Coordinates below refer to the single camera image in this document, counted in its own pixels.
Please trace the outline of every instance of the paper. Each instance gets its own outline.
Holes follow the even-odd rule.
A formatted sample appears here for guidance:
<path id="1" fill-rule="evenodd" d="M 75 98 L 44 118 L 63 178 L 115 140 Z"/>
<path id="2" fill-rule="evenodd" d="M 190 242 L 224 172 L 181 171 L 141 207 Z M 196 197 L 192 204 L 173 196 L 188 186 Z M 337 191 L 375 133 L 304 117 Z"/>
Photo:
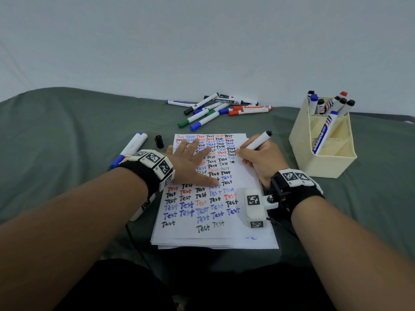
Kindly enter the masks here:
<path id="1" fill-rule="evenodd" d="M 278 248 L 271 223 L 252 229 L 246 219 L 245 189 L 261 185 L 253 168 L 236 157 L 245 134 L 176 134 L 174 150 L 186 139 L 199 139 L 196 151 L 212 148 L 197 171 L 219 179 L 217 187 L 171 184 L 163 191 L 152 244 L 161 248 L 205 246 L 212 248 Z"/>

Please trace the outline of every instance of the white backdrop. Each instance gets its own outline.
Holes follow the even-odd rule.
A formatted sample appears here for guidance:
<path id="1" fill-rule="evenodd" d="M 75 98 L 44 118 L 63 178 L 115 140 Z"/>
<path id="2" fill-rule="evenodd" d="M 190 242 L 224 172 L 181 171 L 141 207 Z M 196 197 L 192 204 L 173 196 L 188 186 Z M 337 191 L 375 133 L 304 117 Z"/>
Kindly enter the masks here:
<path id="1" fill-rule="evenodd" d="M 78 87 L 415 115 L 415 0 L 0 0 L 0 99 Z"/>

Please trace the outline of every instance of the pen holder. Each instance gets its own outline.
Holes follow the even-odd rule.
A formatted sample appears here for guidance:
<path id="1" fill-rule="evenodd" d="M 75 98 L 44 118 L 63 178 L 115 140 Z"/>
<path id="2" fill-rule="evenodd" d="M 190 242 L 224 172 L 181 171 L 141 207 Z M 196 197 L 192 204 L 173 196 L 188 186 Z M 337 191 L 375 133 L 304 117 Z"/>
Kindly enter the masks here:
<path id="1" fill-rule="evenodd" d="M 326 104 L 331 98 L 323 98 Z M 289 141 L 298 167 L 310 177 L 338 178 L 357 158 L 351 134 L 350 116 L 337 117 L 320 152 L 312 148 L 320 134 L 327 115 L 309 114 L 308 100 L 304 99 L 294 123 Z"/>

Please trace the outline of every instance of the black marker cap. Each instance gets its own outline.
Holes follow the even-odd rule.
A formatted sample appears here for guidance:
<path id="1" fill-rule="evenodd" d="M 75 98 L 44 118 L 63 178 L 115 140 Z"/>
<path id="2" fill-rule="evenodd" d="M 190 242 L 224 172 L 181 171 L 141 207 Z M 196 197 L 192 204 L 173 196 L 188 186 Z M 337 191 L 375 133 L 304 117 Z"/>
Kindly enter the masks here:
<path id="1" fill-rule="evenodd" d="M 188 115 L 191 112 L 193 112 L 193 110 L 194 110 L 193 108 L 188 108 L 188 109 L 184 110 L 183 112 L 184 112 L 185 115 Z"/>
<path id="2" fill-rule="evenodd" d="M 156 145 L 158 148 L 163 148 L 164 147 L 164 143 L 163 143 L 163 138 L 161 137 L 161 135 L 157 135 L 154 140 L 156 141 Z"/>

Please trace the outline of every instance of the green marker cap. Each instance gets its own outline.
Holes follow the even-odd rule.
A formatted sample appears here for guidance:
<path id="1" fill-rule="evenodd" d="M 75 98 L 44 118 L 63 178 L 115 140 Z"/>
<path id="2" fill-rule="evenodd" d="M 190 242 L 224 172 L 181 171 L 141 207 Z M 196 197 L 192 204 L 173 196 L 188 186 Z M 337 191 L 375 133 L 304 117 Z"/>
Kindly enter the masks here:
<path id="1" fill-rule="evenodd" d="M 179 127 L 179 128 L 182 128 L 182 127 L 184 127 L 184 126 L 186 126 L 186 125 L 188 125 L 190 122 L 189 122 L 189 120 L 185 120 L 185 121 L 183 121 L 182 123 L 179 123 L 177 126 Z"/>

